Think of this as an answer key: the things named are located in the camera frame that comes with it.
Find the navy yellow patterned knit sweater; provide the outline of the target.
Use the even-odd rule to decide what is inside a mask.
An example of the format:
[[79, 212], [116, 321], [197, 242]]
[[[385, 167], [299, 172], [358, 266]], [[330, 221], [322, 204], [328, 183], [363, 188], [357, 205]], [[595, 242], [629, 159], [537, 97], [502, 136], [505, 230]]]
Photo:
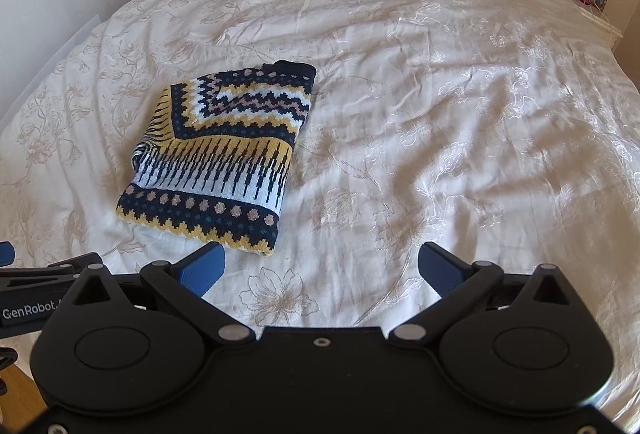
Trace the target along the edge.
[[134, 177], [118, 216], [271, 254], [316, 74], [310, 64], [279, 60], [165, 87], [132, 152]]

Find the white floral bedspread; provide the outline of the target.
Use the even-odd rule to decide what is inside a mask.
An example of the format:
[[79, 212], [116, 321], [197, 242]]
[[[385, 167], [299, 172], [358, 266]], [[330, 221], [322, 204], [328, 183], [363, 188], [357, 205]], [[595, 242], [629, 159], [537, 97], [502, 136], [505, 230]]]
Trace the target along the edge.
[[567, 0], [132, 0], [1, 136], [17, 263], [116, 272], [196, 242], [121, 220], [164, 86], [279, 59], [317, 69], [268, 258], [210, 292], [252, 326], [391, 327], [436, 295], [435, 241], [509, 272], [560, 266], [615, 342], [639, 337], [639, 96]]

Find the cream right nightstand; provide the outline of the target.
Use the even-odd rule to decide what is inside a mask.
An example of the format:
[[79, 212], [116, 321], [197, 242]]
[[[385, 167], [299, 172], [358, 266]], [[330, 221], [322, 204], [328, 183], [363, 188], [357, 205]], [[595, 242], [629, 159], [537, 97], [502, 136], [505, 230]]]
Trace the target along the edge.
[[616, 50], [620, 40], [623, 38], [623, 32], [608, 21], [602, 12], [596, 6], [585, 4], [581, 0], [571, 0], [580, 10], [590, 24], [596, 29], [597, 34], [602, 40], [608, 44], [611, 50]]

